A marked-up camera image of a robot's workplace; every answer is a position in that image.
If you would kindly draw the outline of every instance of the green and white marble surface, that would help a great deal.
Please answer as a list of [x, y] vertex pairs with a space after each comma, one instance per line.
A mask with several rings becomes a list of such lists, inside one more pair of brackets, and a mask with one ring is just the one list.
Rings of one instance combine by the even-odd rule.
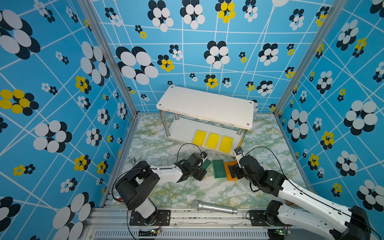
[[[169, 126], [174, 119], [174, 114], [166, 114], [166, 119]], [[231, 126], [206, 120], [193, 120], [237, 130]], [[181, 145], [182, 143], [170, 141], [165, 137], [160, 114], [142, 114], [126, 164], [121, 172], [123, 173], [132, 168], [131, 160], [133, 158], [136, 158], [136, 163], [147, 161], [149, 164], [156, 166], [171, 165], [176, 162], [177, 151]], [[248, 152], [256, 146], [270, 148], [280, 160], [287, 177], [305, 187], [304, 180], [273, 114], [254, 115], [252, 129], [247, 132], [241, 147], [245, 152]], [[204, 148], [202, 148], [202, 151], [208, 154], [208, 159], [211, 161], [214, 159], [223, 159], [224, 162], [233, 161], [232, 157], [216, 151]], [[196, 146], [184, 145], [180, 150], [179, 160], [187, 159], [194, 152], [199, 152]], [[250, 155], [255, 157], [264, 169], [281, 172], [276, 159], [267, 149], [255, 149], [250, 152]], [[207, 168], [207, 174], [202, 181], [190, 177], [188, 180], [179, 183], [157, 185], [149, 198], [158, 208], [189, 208], [194, 199], [235, 208], [266, 208], [269, 202], [275, 199], [271, 194], [265, 194], [261, 191], [251, 192], [249, 181], [245, 178], [231, 182], [226, 178], [215, 179], [212, 164]], [[121, 207], [121, 204], [114, 202], [111, 207]]]

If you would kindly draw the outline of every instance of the green sponge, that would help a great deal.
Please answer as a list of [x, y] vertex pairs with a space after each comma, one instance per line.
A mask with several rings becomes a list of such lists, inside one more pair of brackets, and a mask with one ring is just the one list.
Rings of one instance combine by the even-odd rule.
[[224, 160], [222, 160], [222, 159], [213, 160], [212, 163], [214, 166], [215, 178], [227, 177], [227, 174], [225, 172], [225, 167], [224, 167]]
[[203, 165], [201, 166], [201, 169], [206, 170], [206, 169], [209, 167], [209, 165], [211, 165], [211, 161], [209, 161], [208, 159], [206, 159], [206, 160], [204, 161]]

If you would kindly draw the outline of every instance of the blue wall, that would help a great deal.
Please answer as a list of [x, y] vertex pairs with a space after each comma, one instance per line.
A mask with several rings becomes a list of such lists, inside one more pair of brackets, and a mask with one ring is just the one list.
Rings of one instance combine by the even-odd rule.
[[77, 239], [130, 125], [77, 1], [44, 3], [0, 7], [2, 240]]
[[254, 100], [258, 112], [273, 111], [332, 3], [92, 1], [131, 97], [144, 112], [157, 112], [172, 84]]
[[362, 207], [383, 236], [381, 5], [347, 2], [279, 121], [314, 191]]

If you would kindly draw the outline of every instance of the microphone head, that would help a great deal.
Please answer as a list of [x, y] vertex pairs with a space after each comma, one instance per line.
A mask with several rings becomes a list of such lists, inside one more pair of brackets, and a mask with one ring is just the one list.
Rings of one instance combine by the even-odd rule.
[[192, 208], [196, 210], [199, 209], [199, 201], [197, 199], [192, 201]]

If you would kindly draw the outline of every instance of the microphone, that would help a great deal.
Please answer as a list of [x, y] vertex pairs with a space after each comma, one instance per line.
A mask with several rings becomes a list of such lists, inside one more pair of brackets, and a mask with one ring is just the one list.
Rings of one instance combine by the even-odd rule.
[[192, 201], [192, 208], [199, 211], [206, 210], [206, 211], [213, 211], [213, 212], [223, 212], [226, 214], [237, 214], [237, 209], [233, 207], [212, 204], [209, 202], [202, 202], [197, 199]]

